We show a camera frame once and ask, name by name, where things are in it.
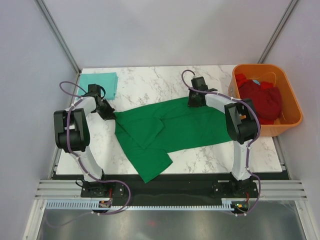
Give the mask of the green t shirt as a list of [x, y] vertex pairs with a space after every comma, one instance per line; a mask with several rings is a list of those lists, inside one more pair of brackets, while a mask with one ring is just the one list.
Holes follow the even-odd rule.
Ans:
[[169, 153], [231, 141], [225, 114], [189, 107], [188, 98], [148, 104], [115, 113], [115, 136], [145, 183], [171, 164]]

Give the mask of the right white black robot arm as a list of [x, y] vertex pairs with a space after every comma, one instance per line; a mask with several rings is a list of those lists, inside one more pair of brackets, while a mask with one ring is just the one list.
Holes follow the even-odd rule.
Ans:
[[225, 115], [226, 130], [233, 140], [231, 179], [222, 187], [235, 197], [256, 188], [249, 169], [250, 148], [259, 137], [261, 127], [251, 99], [238, 99], [209, 89], [205, 79], [193, 77], [189, 88], [190, 107], [207, 106]]

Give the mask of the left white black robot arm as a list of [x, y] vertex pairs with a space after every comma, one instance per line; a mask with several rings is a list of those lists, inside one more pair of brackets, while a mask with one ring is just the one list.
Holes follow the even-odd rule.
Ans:
[[106, 90], [98, 84], [89, 84], [83, 95], [74, 95], [78, 101], [64, 110], [53, 113], [56, 146], [68, 153], [80, 167], [84, 181], [92, 185], [99, 197], [110, 191], [108, 180], [103, 180], [104, 171], [95, 160], [91, 149], [91, 135], [87, 116], [97, 113], [104, 121], [115, 120], [115, 109], [105, 99]]

